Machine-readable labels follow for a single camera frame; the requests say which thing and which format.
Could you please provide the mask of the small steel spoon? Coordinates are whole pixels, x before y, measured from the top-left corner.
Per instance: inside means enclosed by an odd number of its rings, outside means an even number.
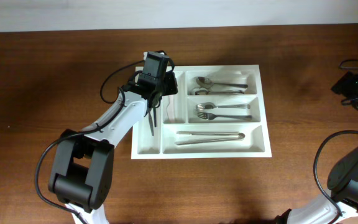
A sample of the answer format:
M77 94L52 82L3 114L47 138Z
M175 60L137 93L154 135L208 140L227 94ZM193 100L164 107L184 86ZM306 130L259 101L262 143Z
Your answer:
M154 137L155 133L154 133L154 121L152 117L152 112L149 112L148 119L149 119L150 133Z
M153 114L154 114L154 127L157 127L157 109L153 108Z

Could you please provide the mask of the steel fork nearer tray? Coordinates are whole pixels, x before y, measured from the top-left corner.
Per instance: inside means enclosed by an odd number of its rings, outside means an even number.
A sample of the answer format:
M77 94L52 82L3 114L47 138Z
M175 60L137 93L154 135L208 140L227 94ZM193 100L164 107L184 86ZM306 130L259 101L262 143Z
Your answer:
M195 106L198 111L211 110L215 108L228 108L228 109L250 109L249 104L234 104L234 105L215 105L212 102L200 103Z

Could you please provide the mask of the steel fork farther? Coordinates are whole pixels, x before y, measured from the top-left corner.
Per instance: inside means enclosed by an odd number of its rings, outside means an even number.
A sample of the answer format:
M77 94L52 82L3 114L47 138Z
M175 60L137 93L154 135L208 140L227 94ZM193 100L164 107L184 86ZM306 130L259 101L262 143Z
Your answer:
M239 120L251 120L251 115L239 116L239 115L221 115L205 112L196 112L197 117L206 120L214 120L216 118L229 118L229 119L239 119Z

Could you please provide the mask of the white plastic knife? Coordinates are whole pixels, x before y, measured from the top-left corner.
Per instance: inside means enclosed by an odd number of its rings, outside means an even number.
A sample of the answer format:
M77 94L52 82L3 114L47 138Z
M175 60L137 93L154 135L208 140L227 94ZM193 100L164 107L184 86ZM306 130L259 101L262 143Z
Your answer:
M174 105L174 96L173 95L170 95L168 97L167 118L168 118L169 122L174 122L174 120L175 120L175 105Z

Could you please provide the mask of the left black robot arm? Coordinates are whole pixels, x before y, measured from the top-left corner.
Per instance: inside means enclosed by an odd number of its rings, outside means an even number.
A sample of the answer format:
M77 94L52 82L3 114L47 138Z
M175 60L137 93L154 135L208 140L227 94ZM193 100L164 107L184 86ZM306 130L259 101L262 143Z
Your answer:
M46 151L57 150L48 189L59 200L57 208L71 213L75 223L107 223L103 203L111 187L115 147L164 96L177 92L173 71L137 71L99 119L79 132L67 129L51 143Z

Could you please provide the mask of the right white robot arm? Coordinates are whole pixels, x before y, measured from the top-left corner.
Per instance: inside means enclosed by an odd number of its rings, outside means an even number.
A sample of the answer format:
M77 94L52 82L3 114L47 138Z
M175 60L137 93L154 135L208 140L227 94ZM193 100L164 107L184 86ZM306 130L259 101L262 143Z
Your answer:
M346 74L331 88L344 96L342 105L351 105L358 111L358 67L347 67L344 62L339 68ZM340 159L331 169L327 187L323 188L318 179L318 160L324 146L333 138L355 134L358 131L345 130L328 136L318 148L313 162L313 176L321 195L309 204L298 209L289 209L274 219L274 223L339 223L342 220L358 217L358 147Z

